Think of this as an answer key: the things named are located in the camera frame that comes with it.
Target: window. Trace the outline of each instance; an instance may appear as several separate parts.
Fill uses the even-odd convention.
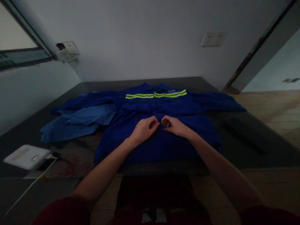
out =
[[[54,55],[11,0],[0,0],[0,70],[33,65]]]

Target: charging cable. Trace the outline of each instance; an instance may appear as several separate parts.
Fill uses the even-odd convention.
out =
[[[56,160],[58,160],[57,157],[51,157],[54,159],[54,161],[50,164],[50,166],[38,177],[36,180],[24,191],[24,193],[18,198],[17,201],[9,208],[9,210],[5,213],[4,218],[9,214],[9,212],[13,209],[13,207],[20,201],[20,199],[27,193],[27,191],[41,178],[44,176],[44,174],[50,169],[50,167],[55,163]]]

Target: electrical outlet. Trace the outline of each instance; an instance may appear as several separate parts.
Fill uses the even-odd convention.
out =
[[[202,47],[213,46],[215,35],[216,33],[214,32],[206,32],[201,46]]]
[[[76,59],[67,49],[56,52],[57,57],[63,62],[71,62]]]
[[[214,38],[213,45],[214,46],[221,46],[224,42],[226,33],[225,32],[217,32]]]
[[[80,52],[73,41],[63,42],[66,49],[73,55],[80,55]]]

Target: hand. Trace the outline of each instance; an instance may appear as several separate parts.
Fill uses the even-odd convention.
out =
[[[159,122],[155,116],[140,120],[135,126],[134,131],[129,139],[138,146],[147,140],[159,126]]]
[[[179,119],[164,116],[162,118],[162,125],[165,127],[163,130],[173,133],[177,136],[181,136],[187,139],[191,139],[196,133],[182,122]]]

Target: person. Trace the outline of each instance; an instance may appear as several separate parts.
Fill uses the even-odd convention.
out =
[[[186,138],[195,147],[212,177],[237,210],[242,224],[300,224],[300,217],[268,207],[246,177],[197,133],[178,119],[164,116],[164,131]],[[99,163],[73,193],[47,206],[34,225],[89,224],[90,213],[127,155],[147,140],[160,123],[142,119],[132,134]],[[110,224],[211,224],[185,175],[123,177]]]

